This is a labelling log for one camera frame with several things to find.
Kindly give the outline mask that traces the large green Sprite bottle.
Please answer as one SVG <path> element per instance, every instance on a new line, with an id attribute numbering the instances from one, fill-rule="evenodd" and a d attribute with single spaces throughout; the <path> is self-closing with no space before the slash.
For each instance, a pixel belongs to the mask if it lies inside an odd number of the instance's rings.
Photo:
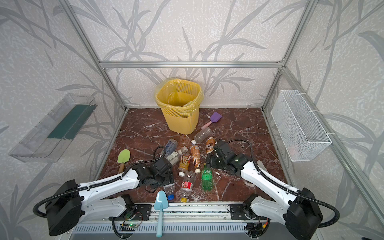
<path id="1" fill-rule="evenodd" d="M 210 192 L 213 189 L 213 172 L 206 164 L 202 171 L 202 189 L 204 192 Z"/>

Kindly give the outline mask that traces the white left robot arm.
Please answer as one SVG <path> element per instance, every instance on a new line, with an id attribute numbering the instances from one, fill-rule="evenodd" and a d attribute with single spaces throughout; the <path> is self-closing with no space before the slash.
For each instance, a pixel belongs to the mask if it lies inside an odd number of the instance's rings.
<path id="1" fill-rule="evenodd" d="M 49 234 L 59 236 L 81 222 L 132 216 L 137 208 L 130 196 L 114 199 L 111 196 L 141 186 L 156 189 L 173 180 L 173 164 L 159 158 L 135 163 L 123 173 L 99 181 L 82 184 L 67 181 L 44 202 Z"/>

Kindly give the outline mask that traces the red label bottle yellow cap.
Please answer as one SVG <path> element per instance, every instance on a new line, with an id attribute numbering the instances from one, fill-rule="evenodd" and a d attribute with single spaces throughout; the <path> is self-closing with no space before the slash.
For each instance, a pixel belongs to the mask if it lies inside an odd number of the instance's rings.
<path id="1" fill-rule="evenodd" d="M 181 202 L 186 203 L 192 190 L 196 179 L 196 173 L 194 171 L 188 171 L 185 173 L 183 182 L 181 184 Z"/>

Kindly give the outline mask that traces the Pepsi label clear bottle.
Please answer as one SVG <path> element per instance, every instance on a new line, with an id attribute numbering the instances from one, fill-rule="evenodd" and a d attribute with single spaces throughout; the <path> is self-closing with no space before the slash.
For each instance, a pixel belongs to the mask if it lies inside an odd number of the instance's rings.
<path id="1" fill-rule="evenodd" d="M 174 192 L 175 192 L 175 184 L 172 183 L 172 184 L 168 184 L 166 186 L 163 187 L 165 193 L 166 193 L 166 196 L 168 198 L 168 201 L 172 201 L 174 198 L 175 198 L 175 195 L 174 195 Z"/>

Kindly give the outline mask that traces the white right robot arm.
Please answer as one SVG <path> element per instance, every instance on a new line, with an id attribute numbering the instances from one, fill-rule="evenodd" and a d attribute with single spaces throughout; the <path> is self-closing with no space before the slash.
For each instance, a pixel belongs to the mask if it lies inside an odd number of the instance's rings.
<path id="1" fill-rule="evenodd" d="M 248 218 L 266 217 L 286 226 L 298 240 L 310 240 L 323 220 L 319 204 L 311 191 L 301 191 L 278 180 L 261 169 L 252 156 L 236 154 L 223 140 L 207 144 L 207 162 L 214 169 L 221 169 L 254 184 L 270 200 L 258 195 L 245 201 Z"/>

